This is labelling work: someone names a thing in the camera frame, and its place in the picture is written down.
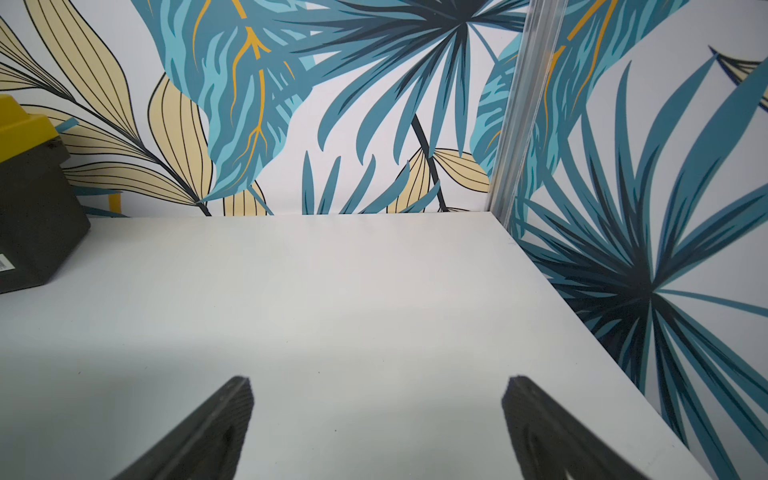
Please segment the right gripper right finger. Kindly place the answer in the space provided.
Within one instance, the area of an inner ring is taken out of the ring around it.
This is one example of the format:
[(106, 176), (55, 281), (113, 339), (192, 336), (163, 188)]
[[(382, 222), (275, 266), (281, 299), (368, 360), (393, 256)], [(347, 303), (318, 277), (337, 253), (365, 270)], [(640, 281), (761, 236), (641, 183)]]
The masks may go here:
[(526, 479), (646, 477), (526, 376), (509, 379), (501, 405)]

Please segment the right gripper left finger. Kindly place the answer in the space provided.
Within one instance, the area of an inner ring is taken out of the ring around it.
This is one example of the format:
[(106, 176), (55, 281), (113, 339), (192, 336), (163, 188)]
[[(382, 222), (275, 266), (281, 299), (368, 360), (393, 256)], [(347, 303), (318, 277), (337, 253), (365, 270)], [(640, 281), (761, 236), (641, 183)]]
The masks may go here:
[(250, 380), (231, 378), (116, 477), (232, 479), (253, 406)]

